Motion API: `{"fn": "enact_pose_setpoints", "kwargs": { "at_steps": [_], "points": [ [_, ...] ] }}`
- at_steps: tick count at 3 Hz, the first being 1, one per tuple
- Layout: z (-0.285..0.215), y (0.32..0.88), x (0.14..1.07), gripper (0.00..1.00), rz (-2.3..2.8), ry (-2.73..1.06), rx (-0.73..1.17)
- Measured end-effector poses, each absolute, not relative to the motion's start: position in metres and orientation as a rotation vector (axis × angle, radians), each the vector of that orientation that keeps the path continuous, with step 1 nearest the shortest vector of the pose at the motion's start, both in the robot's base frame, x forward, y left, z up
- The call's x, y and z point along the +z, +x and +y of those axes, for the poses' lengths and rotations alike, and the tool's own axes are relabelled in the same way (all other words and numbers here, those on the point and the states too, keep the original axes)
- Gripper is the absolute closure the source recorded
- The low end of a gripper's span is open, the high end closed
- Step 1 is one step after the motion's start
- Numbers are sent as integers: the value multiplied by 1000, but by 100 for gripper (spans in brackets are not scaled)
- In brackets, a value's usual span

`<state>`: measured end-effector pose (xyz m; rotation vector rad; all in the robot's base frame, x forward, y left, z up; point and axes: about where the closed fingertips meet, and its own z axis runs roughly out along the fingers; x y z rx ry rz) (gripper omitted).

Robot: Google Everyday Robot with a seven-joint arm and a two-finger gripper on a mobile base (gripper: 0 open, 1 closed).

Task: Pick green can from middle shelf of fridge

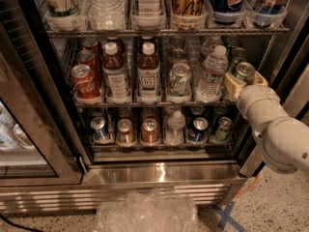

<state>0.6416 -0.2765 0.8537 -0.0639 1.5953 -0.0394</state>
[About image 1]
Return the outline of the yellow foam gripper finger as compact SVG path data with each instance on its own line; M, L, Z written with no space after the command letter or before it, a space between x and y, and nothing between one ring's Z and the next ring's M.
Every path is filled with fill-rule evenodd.
M236 101L239 98L240 92L246 85L245 81L234 77L230 72L225 73L224 86L231 101Z
M259 72L255 72L253 84L268 86L267 80Z

